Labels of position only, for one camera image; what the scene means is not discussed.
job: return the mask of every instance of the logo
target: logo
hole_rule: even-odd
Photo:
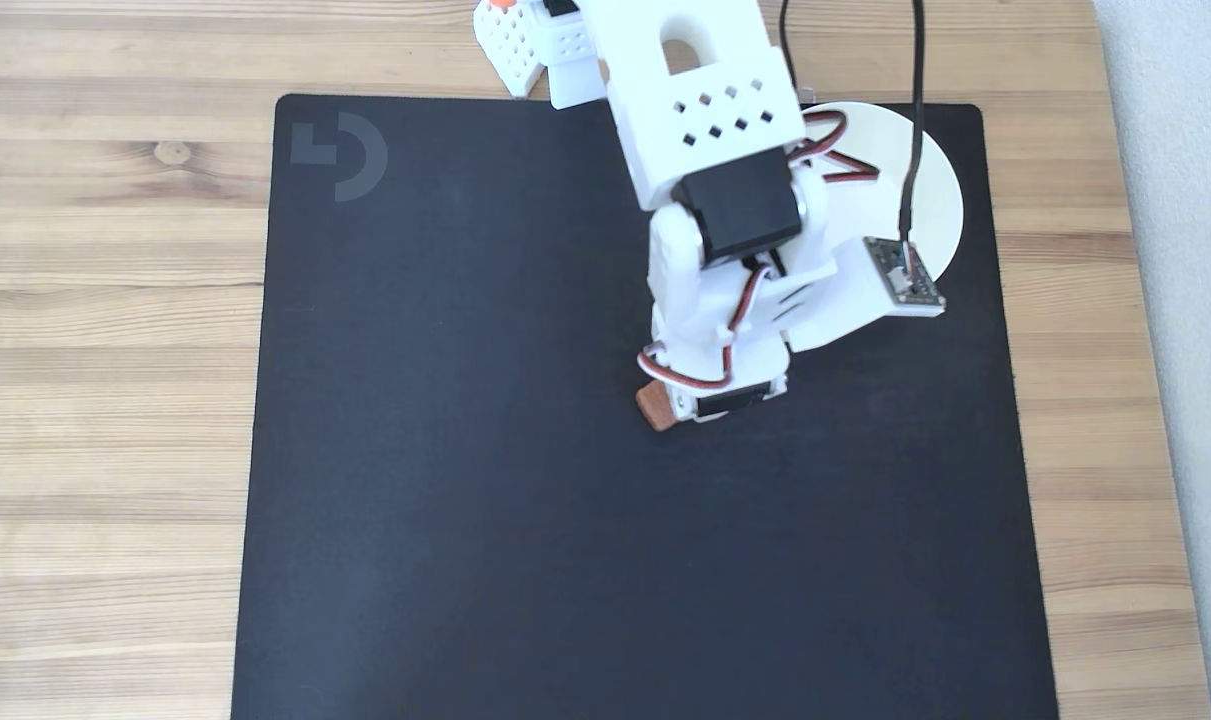
[[[388,172],[388,143],[367,119],[351,113],[339,113],[339,132],[345,132],[361,142],[365,162],[361,172],[335,183],[334,201],[349,202],[368,195]],[[314,123],[294,123],[289,136],[291,165],[338,165],[338,145],[317,145]]]

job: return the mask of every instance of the robotic arm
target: robotic arm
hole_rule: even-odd
[[[481,0],[474,29],[512,96],[546,68],[556,108],[608,97],[654,213],[637,356],[654,381],[637,401],[655,430],[782,394],[792,352],[884,315],[943,312],[929,269],[943,272],[962,231],[947,159],[926,138],[912,242],[883,240],[911,123],[861,104],[802,114],[756,0]],[[668,40],[700,67],[672,74]]]

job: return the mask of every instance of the wood knot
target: wood knot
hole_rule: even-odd
[[[156,143],[156,160],[163,165],[183,165],[193,159],[193,150],[185,142],[166,140]]]

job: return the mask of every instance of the wooden table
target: wooden table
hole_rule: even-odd
[[[1063,716],[1206,718],[1094,8],[929,8],[930,100],[985,109]],[[822,97],[906,99],[909,31],[793,2]],[[465,0],[0,0],[0,719],[226,716],[289,91],[503,96]]]

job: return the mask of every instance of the black cable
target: black cable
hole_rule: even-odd
[[[912,194],[916,173],[922,167],[922,145],[925,143],[925,0],[912,0],[916,13],[916,58],[912,59],[912,160],[903,177],[903,198],[899,205],[899,242],[903,243],[903,260],[911,272],[907,237],[912,231]]]
[[[800,90],[800,81],[796,79],[796,63],[792,62],[792,47],[787,45],[787,5],[791,0],[784,0],[784,6],[777,11],[777,44],[784,46],[784,58],[787,61],[787,74],[792,76],[792,87]]]

